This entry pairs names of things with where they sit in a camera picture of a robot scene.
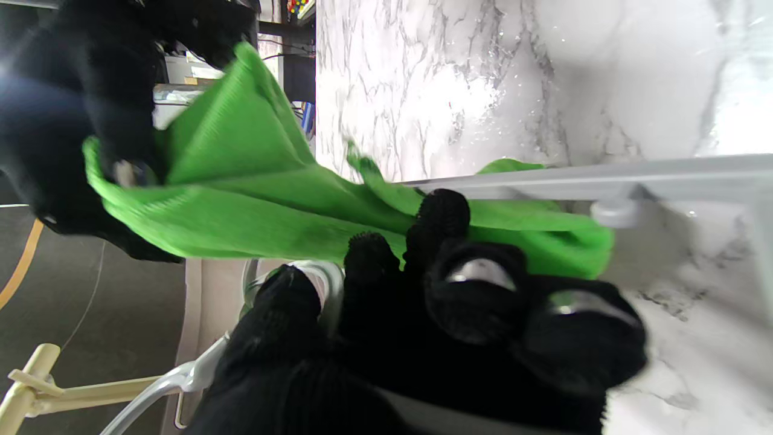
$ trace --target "floor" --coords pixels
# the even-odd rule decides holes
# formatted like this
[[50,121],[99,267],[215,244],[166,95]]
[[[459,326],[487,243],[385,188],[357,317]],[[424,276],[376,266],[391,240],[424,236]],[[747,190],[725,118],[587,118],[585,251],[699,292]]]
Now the floor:
[[[25,247],[26,207],[0,209],[0,283]],[[21,286],[0,310],[0,374],[22,368],[41,343],[63,350],[53,369],[62,387],[160,375],[175,362],[185,295],[182,265],[130,259],[97,238],[44,229]],[[0,394],[11,385],[0,381]],[[39,416],[20,435],[99,433],[123,405]],[[129,434],[157,433],[163,402]]]
[[[499,158],[579,166],[773,152],[765,0],[326,0],[317,160],[392,181]],[[587,208],[577,204],[577,210]],[[651,362],[612,392],[609,434],[769,433],[773,344],[744,211],[650,207],[602,276],[645,318]]]

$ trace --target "white marble surface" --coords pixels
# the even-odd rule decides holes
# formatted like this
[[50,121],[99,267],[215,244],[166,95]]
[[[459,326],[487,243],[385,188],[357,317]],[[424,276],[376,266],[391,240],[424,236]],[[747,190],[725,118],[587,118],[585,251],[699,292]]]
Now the white marble surface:
[[[325,0],[317,159],[389,180],[773,152],[770,0]],[[581,209],[585,204],[578,204]],[[650,207],[604,277],[650,330],[607,433],[773,433],[773,343],[743,211]]]

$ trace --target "black cable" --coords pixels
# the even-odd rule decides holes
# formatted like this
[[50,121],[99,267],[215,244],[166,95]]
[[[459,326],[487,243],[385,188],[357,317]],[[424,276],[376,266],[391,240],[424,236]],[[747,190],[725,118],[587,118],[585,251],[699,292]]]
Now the black cable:
[[304,57],[306,59],[313,59],[313,57],[311,56],[301,56],[300,54],[296,54],[296,53],[279,53],[279,54],[271,55],[269,57],[264,57],[263,60],[269,60],[272,57],[279,57],[279,56],[296,56],[296,57]]
[[261,42],[264,42],[264,43],[275,43],[275,44],[280,45],[280,46],[292,47],[292,48],[294,48],[296,50],[300,50],[300,51],[303,51],[303,52],[308,53],[308,54],[313,54],[314,53],[313,51],[307,50],[307,49],[305,49],[303,47],[294,46],[292,44],[280,43],[279,41],[274,41],[273,39],[258,39],[258,41],[261,41]]

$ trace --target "green microfiber cloth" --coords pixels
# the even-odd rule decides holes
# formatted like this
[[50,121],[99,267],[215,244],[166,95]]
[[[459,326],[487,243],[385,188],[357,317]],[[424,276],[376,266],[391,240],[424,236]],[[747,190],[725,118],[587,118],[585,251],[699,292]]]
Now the green microfiber cloth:
[[[341,264],[349,238],[384,235],[405,252],[422,195],[384,181],[350,150],[364,184],[320,166],[282,89],[248,44],[224,78],[159,132],[165,185],[122,188],[100,171],[99,142],[84,144],[87,175],[107,211],[159,248],[183,257],[320,259]],[[539,165],[498,160],[483,172]],[[595,278],[612,233],[550,201],[470,203],[470,236],[520,247],[533,273]]]

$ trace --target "gray marble veining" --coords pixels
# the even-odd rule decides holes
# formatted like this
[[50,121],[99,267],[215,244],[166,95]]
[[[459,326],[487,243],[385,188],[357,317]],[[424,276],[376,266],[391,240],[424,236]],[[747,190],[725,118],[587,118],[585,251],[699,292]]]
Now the gray marble veining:
[[[317,159],[356,179],[773,152],[768,0],[325,0]],[[577,204],[580,211],[586,204]],[[768,433],[773,344],[742,209],[652,205],[603,278],[651,332],[607,433]]]

